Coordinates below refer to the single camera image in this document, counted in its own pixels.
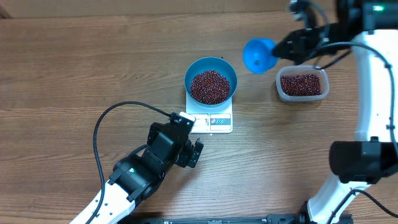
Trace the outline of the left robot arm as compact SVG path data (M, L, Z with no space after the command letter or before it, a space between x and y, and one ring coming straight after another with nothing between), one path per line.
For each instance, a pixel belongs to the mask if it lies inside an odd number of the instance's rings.
M181 116L167 124L153 123L141 147L144 153L121 159L104 185L104 199L97 194L72 223L117 223L157 191L173 165L194 168L203 143L188 139L193 124Z

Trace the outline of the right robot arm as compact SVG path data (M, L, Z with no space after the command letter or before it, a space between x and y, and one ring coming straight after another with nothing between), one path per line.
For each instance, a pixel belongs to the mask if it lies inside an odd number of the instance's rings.
M337 1L337 22L319 26L311 1L289 9L305 27L291 32L273 51L300 65L353 53L358 71L358 121L353 141L330 147L331 174L288 223L351 223L345 208L359 194L397 172L397 2Z

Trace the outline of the blue plastic measuring scoop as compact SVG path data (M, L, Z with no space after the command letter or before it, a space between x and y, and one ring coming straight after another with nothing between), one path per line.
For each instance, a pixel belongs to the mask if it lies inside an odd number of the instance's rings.
M272 69L278 61L272 51L276 44L271 39L251 39L243 49L243 62L246 68L256 74Z

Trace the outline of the red adzuki beans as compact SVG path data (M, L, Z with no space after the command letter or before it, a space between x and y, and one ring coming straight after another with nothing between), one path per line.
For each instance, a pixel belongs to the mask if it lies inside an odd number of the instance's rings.
M226 77L216 70L210 70L193 78L190 93L200 103L216 105L228 99L231 93L231 85Z

